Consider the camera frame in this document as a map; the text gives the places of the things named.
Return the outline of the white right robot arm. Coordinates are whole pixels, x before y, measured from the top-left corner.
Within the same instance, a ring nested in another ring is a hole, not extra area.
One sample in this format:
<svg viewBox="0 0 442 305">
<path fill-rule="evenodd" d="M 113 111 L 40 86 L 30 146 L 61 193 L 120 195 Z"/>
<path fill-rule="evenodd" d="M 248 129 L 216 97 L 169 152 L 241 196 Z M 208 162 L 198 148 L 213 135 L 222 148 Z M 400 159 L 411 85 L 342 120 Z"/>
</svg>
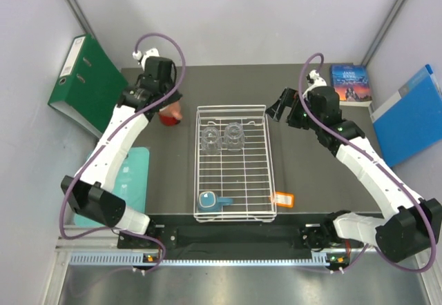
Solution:
<svg viewBox="0 0 442 305">
<path fill-rule="evenodd" d="M 306 95 L 285 88 L 266 114 L 279 121 L 290 109 L 288 126 L 313 130 L 318 142 L 359 180 L 381 210 L 380 218 L 340 210 L 324 218 L 324 242 L 340 246 L 346 239 L 376 247 L 392 263 L 430 249 L 434 259 L 441 231 L 441 204 L 425 200 L 406 186 L 376 154 L 365 133 L 343 118 L 338 94 L 329 86 Z"/>
</svg>

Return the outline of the blue mug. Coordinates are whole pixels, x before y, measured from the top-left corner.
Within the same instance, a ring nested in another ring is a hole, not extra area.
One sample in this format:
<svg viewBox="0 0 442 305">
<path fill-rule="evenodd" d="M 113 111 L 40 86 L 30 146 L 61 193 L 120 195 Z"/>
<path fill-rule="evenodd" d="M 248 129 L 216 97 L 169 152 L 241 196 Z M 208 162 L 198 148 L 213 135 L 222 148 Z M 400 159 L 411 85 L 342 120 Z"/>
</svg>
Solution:
<svg viewBox="0 0 442 305">
<path fill-rule="evenodd" d="M 197 207 L 199 212 L 216 213 L 220 212 L 225 206 L 233 204 L 230 197 L 220 197 L 213 191 L 204 191 L 198 195 Z"/>
</svg>

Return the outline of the red mug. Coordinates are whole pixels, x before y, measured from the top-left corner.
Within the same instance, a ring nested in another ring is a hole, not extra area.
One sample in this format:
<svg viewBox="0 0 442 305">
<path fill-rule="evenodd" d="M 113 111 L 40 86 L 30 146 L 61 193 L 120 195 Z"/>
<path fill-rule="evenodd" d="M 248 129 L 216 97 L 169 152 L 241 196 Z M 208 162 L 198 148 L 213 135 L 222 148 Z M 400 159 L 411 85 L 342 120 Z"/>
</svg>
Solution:
<svg viewBox="0 0 442 305">
<path fill-rule="evenodd" d="M 175 118 L 172 115 L 165 115 L 163 113 L 159 113 L 158 116 L 161 124 L 163 124 L 164 126 L 176 126 L 181 122 L 179 119 Z"/>
</svg>

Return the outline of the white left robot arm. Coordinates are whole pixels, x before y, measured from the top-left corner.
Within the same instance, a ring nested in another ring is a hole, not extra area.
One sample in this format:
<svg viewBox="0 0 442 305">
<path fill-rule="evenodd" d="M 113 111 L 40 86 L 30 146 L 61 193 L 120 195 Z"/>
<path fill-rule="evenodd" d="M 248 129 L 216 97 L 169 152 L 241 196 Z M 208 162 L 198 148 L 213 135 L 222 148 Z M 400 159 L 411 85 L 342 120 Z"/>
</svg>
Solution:
<svg viewBox="0 0 442 305">
<path fill-rule="evenodd" d="M 113 194 L 118 172 L 138 135 L 153 116 L 177 102 L 177 69 L 166 57 L 145 55 L 142 74 L 123 89 L 102 138 L 74 177 L 61 182 L 68 205 L 79 216 L 108 228 L 127 230 L 141 247 L 152 246 L 156 230 L 148 215 L 131 208 Z"/>
</svg>

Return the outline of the pink floral mug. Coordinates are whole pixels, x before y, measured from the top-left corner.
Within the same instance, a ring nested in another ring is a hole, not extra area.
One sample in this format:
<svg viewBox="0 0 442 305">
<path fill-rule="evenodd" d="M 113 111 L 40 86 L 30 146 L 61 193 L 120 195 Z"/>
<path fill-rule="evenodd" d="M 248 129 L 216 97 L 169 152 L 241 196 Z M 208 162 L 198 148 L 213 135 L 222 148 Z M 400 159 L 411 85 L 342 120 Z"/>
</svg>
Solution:
<svg viewBox="0 0 442 305">
<path fill-rule="evenodd" d="M 181 105 L 179 101 L 171 103 L 160 110 L 159 114 L 164 117 L 172 117 L 176 120 L 182 119 Z"/>
</svg>

